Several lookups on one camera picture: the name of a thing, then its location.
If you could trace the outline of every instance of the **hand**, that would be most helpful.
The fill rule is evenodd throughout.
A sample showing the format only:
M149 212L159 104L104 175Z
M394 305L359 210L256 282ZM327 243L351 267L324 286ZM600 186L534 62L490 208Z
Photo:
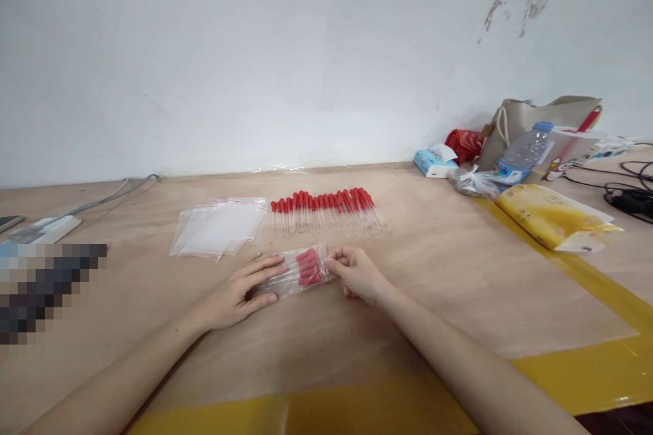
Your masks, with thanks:
M245 300L245 295L255 285L286 272L288 267L279 265L283 261L282 256L262 257L259 253L234 272L193 311L201 328L208 331L233 326L255 311L275 303L275 294L263 294L251 300Z
M324 266L340 277L346 297L361 297L370 306L376 305L381 294L392 288L362 248L338 247L329 254Z

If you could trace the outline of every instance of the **power strip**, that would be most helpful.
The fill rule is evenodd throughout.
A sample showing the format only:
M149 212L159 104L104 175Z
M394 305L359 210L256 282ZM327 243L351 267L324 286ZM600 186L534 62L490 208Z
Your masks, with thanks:
M77 228L82 223L81 219L68 215L53 222L52 224L46 224L43 228L37 228L38 226L41 226L50 220L52 220L52 218L48 217L46 219L37 221L32 226L19 228L12 231L9 233L9 240L7 240L5 243L15 243L21 245L27 245L29 243L35 245L51 245L62 239L66 234L70 233L73 229ZM35 231L30 233L30 228L34 228Z

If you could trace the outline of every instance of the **clear plastic bag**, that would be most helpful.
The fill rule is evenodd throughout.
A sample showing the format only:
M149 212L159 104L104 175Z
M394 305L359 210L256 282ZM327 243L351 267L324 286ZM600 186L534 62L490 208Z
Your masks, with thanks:
M273 292L277 299L283 299L334 278L324 267L324 259L328 256L326 243L284 251L280 255L285 258L284 264L289 270L258 284L252 297Z
M170 255L235 255L242 245L256 242L266 213L265 199L258 197L217 199L182 211Z
M477 172L478 165L468 171L464 168L456 169L449 180L456 190L470 197L496 199L501 195L502 189L498 187L492 172Z

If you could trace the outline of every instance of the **person's left hand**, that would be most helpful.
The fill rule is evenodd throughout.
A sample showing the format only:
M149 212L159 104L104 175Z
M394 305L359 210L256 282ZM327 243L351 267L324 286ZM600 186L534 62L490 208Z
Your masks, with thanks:
M201 327L208 331L233 326L253 312L275 303L277 296L274 294L263 294L251 300L245 300L245 295L255 285L286 272L288 267L279 265L283 261L282 256L262 257L259 253L234 272L193 311Z

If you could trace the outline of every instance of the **blue bottle label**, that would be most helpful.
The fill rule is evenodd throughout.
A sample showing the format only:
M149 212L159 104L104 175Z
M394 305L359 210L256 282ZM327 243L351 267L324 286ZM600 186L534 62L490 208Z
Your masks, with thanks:
M515 170L499 162L492 171L497 176L497 181L505 185L517 185L529 174L528 171Z

